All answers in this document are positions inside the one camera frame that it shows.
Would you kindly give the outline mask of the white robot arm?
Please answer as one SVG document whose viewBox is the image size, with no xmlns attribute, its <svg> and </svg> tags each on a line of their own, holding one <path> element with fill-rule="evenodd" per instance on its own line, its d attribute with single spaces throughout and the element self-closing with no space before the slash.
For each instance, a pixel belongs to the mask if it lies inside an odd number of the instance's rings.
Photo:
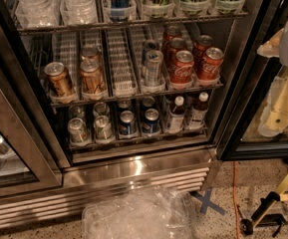
<svg viewBox="0 0 288 239">
<path fill-rule="evenodd" d="M 269 41 L 260 45 L 257 54 L 278 58 L 288 69 L 288 21 Z M 260 117 L 258 132 L 267 137 L 276 136 L 288 126 L 288 76 L 276 77 L 268 92 L 267 105 Z"/>
</svg>

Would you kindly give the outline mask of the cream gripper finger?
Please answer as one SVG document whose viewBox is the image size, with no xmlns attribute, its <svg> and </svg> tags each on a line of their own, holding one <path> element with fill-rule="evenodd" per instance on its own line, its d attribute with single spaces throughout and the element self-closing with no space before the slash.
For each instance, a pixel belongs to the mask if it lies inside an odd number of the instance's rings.
<svg viewBox="0 0 288 239">
<path fill-rule="evenodd" d="M 258 132 L 266 137 L 273 137 L 283 131 L 279 125 L 279 115 L 270 110 L 264 110 L 260 117 L 260 124 L 258 126 Z"/>
<path fill-rule="evenodd" d="M 279 44 L 283 34 L 283 29 L 275 33 L 267 42 L 260 45 L 257 54 L 266 58 L 279 57 Z"/>
</svg>

